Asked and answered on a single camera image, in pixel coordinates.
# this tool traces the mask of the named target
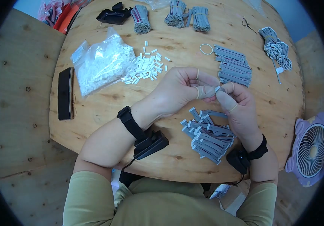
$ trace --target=person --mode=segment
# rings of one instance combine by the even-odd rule
[[[254,151],[263,140],[256,120],[254,96],[235,83],[224,84],[216,94],[209,94],[218,85],[216,77],[197,68],[173,67],[149,95],[131,106],[132,116],[146,130],[154,121],[174,115],[196,98],[205,102],[217,99],[243,147],[248,152]],[[251,161],[250,190],[236,217],[206,199],[201,184],[147,177],[128,185],[132,195],[115,209],[111,171],[134,141],[118,118],[90,135],[70,179],[63,215],[65,226],[272,225],[279,167],[276,154],[268,144],[268,152]]]

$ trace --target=fan grille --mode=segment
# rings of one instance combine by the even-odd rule
[[[299,172],[307,178],[319,173],[324,164],[324,126],[311,125],[300,140],[297,154]]]

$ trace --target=clear plastic bag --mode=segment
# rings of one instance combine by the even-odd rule
[[[136,0],[138,2],[145,2],[150,5],[153,11],[162,9],[170,5],[171,0]]]
[[[107,38],[89,47],[84,41],[71,55],[82,97],[121,81],[135,69],[133,47],[108,28]]]
[[[263,7],[261,7],[261,0],[243,0],[251,8],[255,9],[261,16],[266,17]]]

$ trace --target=wooden table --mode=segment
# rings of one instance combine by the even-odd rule
[[[214,54],[204,55],[199,46],[203,43],[218,44],[246,55],[253,70],[250,92],[256,98],[258,124],[265,134],[269,144],[277,154],[279,169],[283,169],[290,154],[294,139],[294,124],[297,118],[304,114],[304,95],[301,71],[293,42],[286,30],[279,14],[265,2],[262,7],[267,18],[250,8],[241,0],[185,1],[187,8],[205,6],[209,9],[211,31],[208,34],[195,32],[192,25],[178,29],[167,26],[163,20],[170,8],[149,12],[149,21],[153,30],[147,34],[137,35],[133,31],[134,22],[130,17],[124,25],[109,25],[98,22],[95,18],[106,9],[111,8],[118,1],[95,0],[83,8],[74,21],[66,36],[60,52],[50,95],[50,136],[65,147],[80,152],[85,140],[106,122],[112,120],[119,110],[126,105],[133,105],[148,95],[158,84],[165,72],[158,76],[157,81],[141,80],[137,85],[118,83],[102,89],[89,96],[81,98],[80,89],[74,76],[74,94],[76,116],[70,121],[59,121],[57,115],[57,84],[59,73],[73,66],[71,54],[87,40],[89,44],[102,42],[107,28],[113,26],[122,36],[125,43],[134,47],[138,55],[143,52],[144,41],[148,41],[147,51],[155,48],[163,56],[171,59],[164,62],[169,68],[173,66],[195,66],[211,75],[217,76],[219,62],[214,60]],[[134,7],[136,1],[123,1],[124,7]],[[282,84],[277,81],[274,66],[263,50],[264,40],[254,31],[242,26],[243,15],[250,27],[256,32],[259,28],[270,26],[278,37],[289,45],[289,58],[292,60],[293,70],[280,75]],[[159,120],[155,123],[169,139],[170,144],[165,149],[135,161],[126,171],[165,180],[181,182],[230,182],[240,179],[240,174],[222,158],[217,166],[209,159],[200,159],[199,154],[191,149],[191,139],[182,131],[180,121],[192,119],[189,109],[220,110],[218,103],[207,104],[201,100],[192,101],[182,108],[176,115]],[[227,120],[214,118],[216,124],[225,125]],[[121,161],[117,168],[127,164],[133,156],[133,148]]]

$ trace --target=sleeve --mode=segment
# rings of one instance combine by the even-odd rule
[[[247,225],[268,226],[273,224],[277,186],[263,183],[247,195],[236,216]]]
[[[110,182],[94,172],[74,173],[66,196],[63,224],[110,225],[113,217],[114,198]]]

